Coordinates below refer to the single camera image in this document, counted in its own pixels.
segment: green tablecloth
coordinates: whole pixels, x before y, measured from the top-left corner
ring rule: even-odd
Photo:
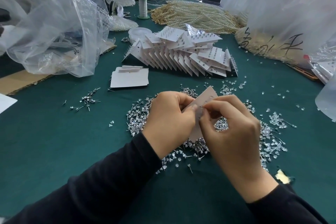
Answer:
[[[151,20],[134,18],[137,6],[126,10],[140,27],[153,32],[162,28]],[[0,114],[0,214],[17,213],[129,142],[126,113],[132,101],[165,90],[179,90],[181,83],[193,89],[199,85],[201,93],[204,82],[208,82],[219,94],[222,78],[191,77],[152,68],[147,87],[107,92],[112,71],[122,65],[129,44],[120,40],[127,35],[110,33],[118,47],[101,56],[93,76],[49,78],[20,91],[15,95],[18,102]],[[315,106],[314,99],[322,85],[279,61],[274,64],[274,60],[246,54],[238,49],[233,35],[224,35],[216,46],[228,47],[234,56],[239,69],[238,78],[229,78],[237,80],[234,93],[242,100],[252,101],[257,117],[268,122],[268,115],[275,111],[297,125],[282,130],[280,138],[286,142],[288,152],[281,152],[268,165],[270,172],[274,174],[280,166],[294,176],[298,195],[330,223],[336,223],[336,126]],[[8,65],[1,67],[8,70]],[[238,89],[244,81],[244,88]],[[70,106],[80,105],[80,98],[88,90],[99,87],[95,99],[101,103],[91,105],[90,112],[70,111]],[[109,128],[112,120],[115,123]],[[189,163],[193,174],[187,167]],[[201,161],[183,159],[179,164],[178,168],[170,164],[166,172],[154,175],[122,223],[254,223],[243,200],[210,155]]]

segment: white thread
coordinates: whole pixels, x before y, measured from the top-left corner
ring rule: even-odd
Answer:
[[[147,0],[139,0],[139,15],[141,18],[146,18],[147,15]]]

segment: right hand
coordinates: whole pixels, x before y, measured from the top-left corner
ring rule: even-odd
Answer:
[[[222,116],[229,128],[218,132],[212,119]],[[206,103],[199,125],[212,156],[245,201],[258,200],[278,185],[260,164],[260,122],[235,95]]]

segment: black sleeve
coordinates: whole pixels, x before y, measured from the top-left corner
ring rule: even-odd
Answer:
[[[162,167],[140,133],[6,224],[117,223],[138,192]]]
[[[313,207],[295,194],[290,185],[278,185],[270,194],[247,206],[259,223],[328,224]]]

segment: spool of thread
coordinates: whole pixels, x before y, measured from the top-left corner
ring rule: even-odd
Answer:
[[[142,20],[149,19],[149,16],[147,14],[147,0],[139,0],[139,15],[137,18]]]

